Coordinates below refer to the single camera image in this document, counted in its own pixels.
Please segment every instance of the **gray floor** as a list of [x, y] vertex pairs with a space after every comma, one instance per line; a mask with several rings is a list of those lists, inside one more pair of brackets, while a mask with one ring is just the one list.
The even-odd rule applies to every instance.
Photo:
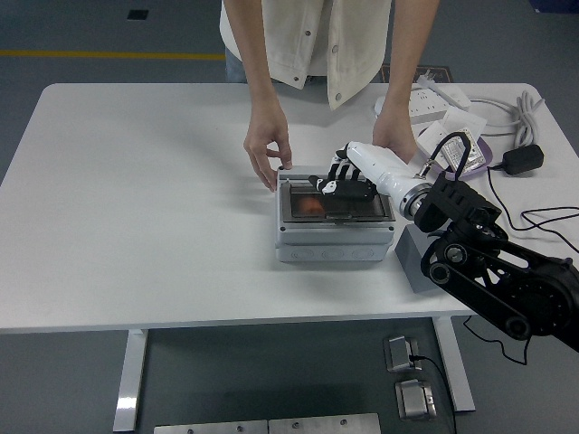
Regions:
[[[129, 9], [149, 9], [128, 22]], [[0, 50], [223, 52], [215, 0], [8, 0]], [[527, 0], [442, 1], [422, 64], [457, 82], [527, 82], [579, 150], [579, 15], [536, 14]], [[0, 56], [0, 179], [42, 90], [55, 82], [222, 82], [220, 61]], [[567, 203], [570, 198], [562, 198]], [[576, 432], [579, 354], [534, 339], [529, 366], [455, 329], [477, 411], [459, 433]], [[496, 331], [476, 318], [485, 335]], [[439, 360], [428, 320], [158, 330], [149, 337], [138, 432], [156, 425], [378, 412], [383, 433], [450, 432], [450, 408], [425, 367], [441, 417], [402, 423], [382, 339], [405, 333]], [[0, 432], [110, 432], [126, 332], [0, 335]], [[518, 343], [508, 351], [521, 355]]]

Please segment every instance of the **gray box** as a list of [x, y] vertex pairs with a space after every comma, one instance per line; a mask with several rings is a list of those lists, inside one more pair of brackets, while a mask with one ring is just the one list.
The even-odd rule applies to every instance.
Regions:
[[427, 235], [418, 229], [415, 224], [409, 224], [404, 228], [400, 240], [394, 248], [406, 278], [408, 278], [410, 286], [415, 293], [435, 289], [442, 290], [429, 278], [426, 278], [420, 270], [422, 256], [424, 256], [424, 253], [434, 241], [434, 238], [429, 239]]

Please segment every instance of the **white table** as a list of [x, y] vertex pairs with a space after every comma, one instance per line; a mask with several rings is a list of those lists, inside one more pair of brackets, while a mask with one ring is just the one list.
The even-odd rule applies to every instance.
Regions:
[[[461, 86], [510, 102], [522, 90], [538, 98], [527, 85]], [[329, 164], [348, 141], [371, 142], [385, 89], [369, 85], [332, 113], [324, 87], [280, 88], [293, 164]], [[471, 313], [442, 291], [414, 294], [394, 249], [379, 263], [278, 262], [273, 195], [242, 149], [249, 116], [245, 85], [47, 88], [0, 188], [0, 332], [420, 316], [447, 318], [437, 332], [448, 332], [450, 316]], [[546, 107], [537, 116], [544, 167], [494, 176], [514, 214], [570, 203], [579, 185], [573, 149]], [[508, 139], [489, 142], [500, 161]], [[486, 177], [471, 184], [490, 197]], [[396, 239], [407, 223], [397, 219]], [[578, 242], [577, 222], [558, 229]], [[579, 259], [554, 237], [522, 237], [513, 241]], [[129, 335], [128, 346], [131, 336], [144, 352], [146, 335]]]

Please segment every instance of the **power adapter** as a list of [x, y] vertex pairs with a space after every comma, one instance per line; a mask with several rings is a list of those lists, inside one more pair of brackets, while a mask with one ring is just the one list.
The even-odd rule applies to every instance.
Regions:
[[538, 169], [543, 165], [544, 159], [545, 155], [539, 145], [522, 146], [503, 154], [502, 163], [493, 169], [502, 169], [508, 175], [518, 175], [528, 170]]

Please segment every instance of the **power cord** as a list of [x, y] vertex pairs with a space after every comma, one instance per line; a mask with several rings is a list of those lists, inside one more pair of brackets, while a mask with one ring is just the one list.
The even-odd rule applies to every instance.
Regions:
[[[567, 220], [567, 219], [572, 219], [575, 217], [579, 217], [579, 207], [576, 206], [556, 206], [556, 207], [551, 207], [551, 208], [537, 208], [535, 210], [525, 210], [523, 212], [521, 212], [521, 217], [523, 219], [525, 219], [527, 222], [531, 223], [531, 226], [528, 226], [526, 228], [518, 228], [513, 224], [513, 221], [511, 220], [510, 217], [510, 212], [508, 212], [508, 208], [507, 206], [503, 203], [503, 201], [500, 200], [500, 197], [498, 197], [497, 191], [495, 190], [495, 187], [492, 183], [492, 179], [490, 176], [490, 171], [491, 170], [500, 170], [502, 167], [499, 166], [493, 166], [493, 167], [487, 167], [487, 176], [489, 178], [489, 186], [490, 186], [490, 190], [492, 191], [492, 193], [495, 195], [495, 198], [497, 199], [498, 203], [500, 203], [500, 206], [503, 208], [503, 210], [505, 210], [505, 214], [507, 215], [507, 219], [508, 219], [508, 225], [510, 226], [510, 228], [513, 231], [530, 231], [532, 229], [540, 229], [543, 232], [549, 232], [549, 233], [553, 233], [554, 235], [556, 235], [557, 237], [559, 237], [562, 241], [564, 241], [571, 249], [573, 249], [576, 253], [579, 253], [579, 249], [577, 249], [574, 244], [569, 241], [561, 232], [559, 231], [555, 231], [553, 229], [547, 229], [544, 228], [543, 226], [548, 224], [548, 223], [552, 223], [552, 222], [559, 222], [562, 220]], [[550, 211], [563, 211], [563, 210], [568, 210], [568, 211], [577, 211], [574, 214], [570, 214], [570, 215], [564, 215], [562, 217], [555, 217], [553, 219], [548, 219], [548, 220], [544, 220], [542, 222], [533, 222], [531, 219], [529, 219], [527, 217], [527, 214], [530, 213], [536, 213], [536, 212], [550, 212]]]
[[454, 403], [452, 400], [451, 387], [449, 386], [449, 383], [446, 379], [446, 375], [444, 375], [444, 373], [442, 373], [442, 369], [430, 357], [426, 357], [425, 355], [410, 355], [408, 358], [411, 362], [416, 362], [417, 360], [427, 360], [428, 362], [432, 363], [434, 365], [434, 367], [436, 368], [436, 370], [438, 371], [438, 374], [441, 376], [442, 382], [444, 383], [444, 387], [446, 389], [446, 393], [447, 393], [447, 396], [449, 398], [449, 402], [451, 403], [452, 426], [454, 427], [454, 434], [457, 434], [458, 431], [456, 430], [456, 412], [454, 411]]
[[510, 116], [514, 117], [513, 122], [497, 125], [497, 124], [487, 124], [488, 127], [517, 127], [517, 131], [512, 133], [500, 133], [500, 134], [483, 134], [482, 136], [510, 136], [515, 134], [515, 147], [522, 147], [531, 145], [533, 143], [538, 143], [539, 139], [539, 128], [535, 120], [535, 112], [541, 107], [545, 102], [545, 99], [540, 99], [537, 102], [533, 101], [533, 97], [526, 90], [522, 93], [520, 97], [517, 98], [517, 105], [513, 106], [500, 99], [493, 99], [489, 97], [470, 97], [471, 102], [479, 102], [490, 104], [492, 106], [498, 107], [499, 109], [506, 111]]
[[481, 335], [478, 335], [474, 330], [472, 330], [467, 324], [470, 321], [470, 319], [472, 318], [472, 316], [469, 316], [466, 321], [464, 321], [462, 324], [467, 327], [467, 330], [469, 330], [473, 335], [475, 335], [476, 337], [478, 337], [478, 339], [480, 339], [483, 342], [489, 343], [489, 344], [500, 344], [500, 351], [501, 353], [503, 353], [503, 356], [513, 362], [513, 363], [517, 363], [517, 364], [522, 364], [523, 366], [527, 366], [527, 349], [528, 349], [528, 345], [531, 342], [531, 338], [529, 337], [525, 343], [525, 349], [523, 350], [523, 360], [517, 360], [514, 359], [512, 357], [509, 357], [507, 355], [507, 353], [505, 353], [505, 345], [503, 344], [502, 341], [500, 341], [499, 339], [486, 339], [484, 337], [482, 337]]

